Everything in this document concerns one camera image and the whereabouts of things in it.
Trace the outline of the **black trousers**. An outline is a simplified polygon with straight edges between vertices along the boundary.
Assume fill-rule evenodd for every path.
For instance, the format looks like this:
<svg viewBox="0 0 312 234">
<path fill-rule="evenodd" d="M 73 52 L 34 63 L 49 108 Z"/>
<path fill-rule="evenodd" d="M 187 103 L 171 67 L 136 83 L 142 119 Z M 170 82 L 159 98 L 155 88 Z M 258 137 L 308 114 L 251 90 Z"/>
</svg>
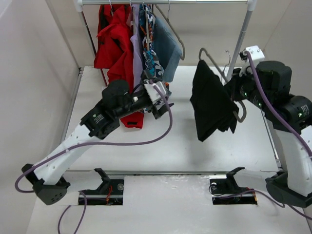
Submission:
<svg viewBox="0 0 312 234">
<path fill-rule="evenodd" d="M 190 102 L 199 141 L 204 142 L 216 130 L 235 132 L 237 119 L 234 112 L 238 113 L 239 108 L 204 60 L 197 64 Z"/>
</svg>

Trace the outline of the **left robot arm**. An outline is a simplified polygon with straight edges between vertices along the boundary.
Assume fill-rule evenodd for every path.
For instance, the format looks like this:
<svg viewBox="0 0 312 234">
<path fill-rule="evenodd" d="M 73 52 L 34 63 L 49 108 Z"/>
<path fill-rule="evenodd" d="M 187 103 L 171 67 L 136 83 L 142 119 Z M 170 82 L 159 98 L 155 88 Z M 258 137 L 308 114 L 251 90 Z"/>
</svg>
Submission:
<svg viewBox="0 0 312 234">
<path fill-rule="evenodd" d="M 66 140 L 42 161 L 23 166 L 22 175 L 33 185 L 32 191 L 46 205 L 59 202 L 71 192 L 106 192 L 110 178 L 101 168 L 82 174 L 69 173 L 68 168 L 92 146 L 105 145 L 103 140 L 120 126 L 121 118 L 143 109 L 156 119 L 169 112 L 168 92 L 161 81 L 145 79 L 134 93 L 126 81 L 112 81 Z"/>
</svg>

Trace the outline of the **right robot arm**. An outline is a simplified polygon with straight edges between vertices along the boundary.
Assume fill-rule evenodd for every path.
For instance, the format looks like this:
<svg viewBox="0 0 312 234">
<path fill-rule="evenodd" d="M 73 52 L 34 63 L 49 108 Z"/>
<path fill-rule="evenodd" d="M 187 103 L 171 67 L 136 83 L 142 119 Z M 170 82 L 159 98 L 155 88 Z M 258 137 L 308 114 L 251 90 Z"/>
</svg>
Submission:
<svg viewBox="0 0 312 234">
<path fill-rule="evenodd" d="M 279 61 L 262 61 L 255 68 L 234 69 L 226 84 L 235 101 L 248 100 L 272 122 L 287 169 L 265 179 L 276 201 L 306 208 L 312 204 L 312 151 L 301 137 L 312 126 L 312 102 L 290 94 L 292 70 Z"/>
</svg>

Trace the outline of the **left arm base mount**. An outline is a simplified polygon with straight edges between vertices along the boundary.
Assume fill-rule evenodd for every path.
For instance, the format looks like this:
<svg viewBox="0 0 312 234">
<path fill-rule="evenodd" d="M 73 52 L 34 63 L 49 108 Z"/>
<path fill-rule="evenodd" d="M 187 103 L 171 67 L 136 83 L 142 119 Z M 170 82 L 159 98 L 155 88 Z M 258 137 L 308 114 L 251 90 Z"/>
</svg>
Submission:
<svg viewBox="0 0 312 234">
<path fill-rule="evenodd" d="M 82 195 L 78 197 L 78 205 L 90 206 L 117 206 L 123 205 L 124 176 L 108 176 L 102 169 L 94 171 L 100 176 L 101 183 L 95 189 L 87 189 L 82 192 L 86 196 L 86 203 Z"/>
</svg>

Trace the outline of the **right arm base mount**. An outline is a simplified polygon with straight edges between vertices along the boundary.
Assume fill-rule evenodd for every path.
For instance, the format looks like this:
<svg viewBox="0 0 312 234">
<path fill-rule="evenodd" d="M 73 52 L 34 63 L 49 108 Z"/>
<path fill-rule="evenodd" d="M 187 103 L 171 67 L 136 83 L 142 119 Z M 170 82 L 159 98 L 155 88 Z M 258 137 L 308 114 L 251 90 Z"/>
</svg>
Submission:
<svg viewBox="0 0 312 234">
<path fill-rule="evenodd" d="M 213 196 L 214 205 L 257 205 L 254 192 L 243 194 L 250 190 L 248 187 L 240 187 L 234 179 L 234 175 L 245 169 L 237 167 L 226 173 L 225 178 L 210 179 L 209 192 Z"/>
</svg>

